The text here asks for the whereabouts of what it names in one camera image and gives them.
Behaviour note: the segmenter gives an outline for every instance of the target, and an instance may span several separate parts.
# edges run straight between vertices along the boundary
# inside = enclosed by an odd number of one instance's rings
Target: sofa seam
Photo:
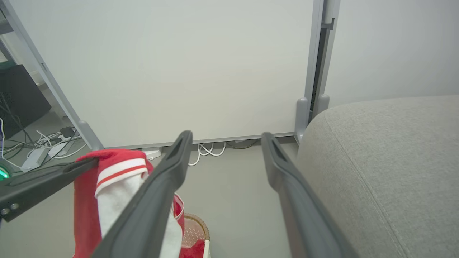
[[[406,247],[406,245],[403,244],[403,242],[401,241],[400,237],[398,236],[397,230],[394,229],[395,226],[393,226],[392,221],[389,218],[389,215],[387,214],[386,209],[384,209],[384,207],[381,204],[381,202],[379,201],[376,193],[374,193],[374,191],[370,187],[365,175],[359,171],[359,169],[355,165],[354,161],[352,161],[352,159],[349,157],[348,153],[344,149],[342,143],[338,140],[338,137],[336,136],[336,133],[333,131],[333,129],[331,128],[330,124],[328,123],[327,115],[328,115],[327,113],[324,114],[324,119],[325,119],[325,123],[327,124],[328,130],[330,130],[330,132],[332,133],[333,137],[338,142],[338,144],[340,146],[340,149],[346,155],[347,160],[349,160],[349,162],[352,164],[353,170],[358,175],[359,182],[360,182],[361,186],[363,188],[367,189],[367,191],[365,191],[366,195],[372,199],[371,204],[372,204],[373,208],[375,209],[376,213],[378,214],[378,217],[379,217],[380,221],[382,222],[382,224],[384,225],[386,231],[388,231],[389,237],[391,238],[393,244],[396,246],[398,254],[403,256],[402,253],[400,253],[400,249],[401,249],[403,251],[403,254],[404,254],[405,257],[411,257],[409,249]],[[394,238],[392,237],[391,233],[395,236],[397,241],[394,240]]]

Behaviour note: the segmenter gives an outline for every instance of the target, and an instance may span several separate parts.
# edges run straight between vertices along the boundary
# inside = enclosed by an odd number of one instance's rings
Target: wicker basket
[[[192,247],[196,241],[204,240],[204,255],[202,258],[210,258],[210,235],[204,221],[196,215],[185,213],[185,233],[182,246]]]

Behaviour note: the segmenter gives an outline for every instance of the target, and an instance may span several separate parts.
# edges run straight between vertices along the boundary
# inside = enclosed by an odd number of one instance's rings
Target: red cloth
[[[145,153],[141,151],[112,149],[93,151],[77,159],[77,161],[87,158],[99,158],[97,167],[88,170],[74,181],[74,236],[75,236],[75,255],[74,258],[89,258],[101,241],[101,230],[99,225],[99,212],[97,199],[95,197],[96,188],[104,182],[108,182],[117,176],[128,173],[139,166],[124,169],[112,176],[106,177],[97,183],[99,173],[104,169],[123,161],[143,158],[148,174],[153,171],[153,166],[146,159]],[[182,200],[174,197],[174,216],[182,228],[182,236],[185,230],[184,206]],[[204,254],[203,240],[199,240],[191,248],[181,248],[180,258],[202,258]]]
[[[204,256],[204,246],[204,240],[200,239],[190,248],[182,247],[179,258],[202,258]]]
[[[94,197],[97,178],[99,173],[119,162],[143,158],[146,160],[146,167],[151,173],[153,166],[147,161],[145,153],[141,151],[112,149],[90,152],[77,159],[77,161],[98,157],[99,165],[88,170],[74,181],[74,223],[73,233],[75,236],[75,258],[88,258],[101,241],[101,230],[99,226],[99,214],[97,199]]]

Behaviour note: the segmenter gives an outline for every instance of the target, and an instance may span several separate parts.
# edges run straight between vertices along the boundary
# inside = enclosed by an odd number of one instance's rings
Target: gray sofa
[[[459,257],[459,95],[326,110],[297,165],[360,257]]]

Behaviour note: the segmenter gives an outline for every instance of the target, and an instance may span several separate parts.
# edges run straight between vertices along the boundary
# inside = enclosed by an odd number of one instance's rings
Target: red and white stripe
[[[108,185],[146,172],[148,170],[143,158],[128,159],[111,165],[99,173],[94,196],[97,197],[97,194]]]

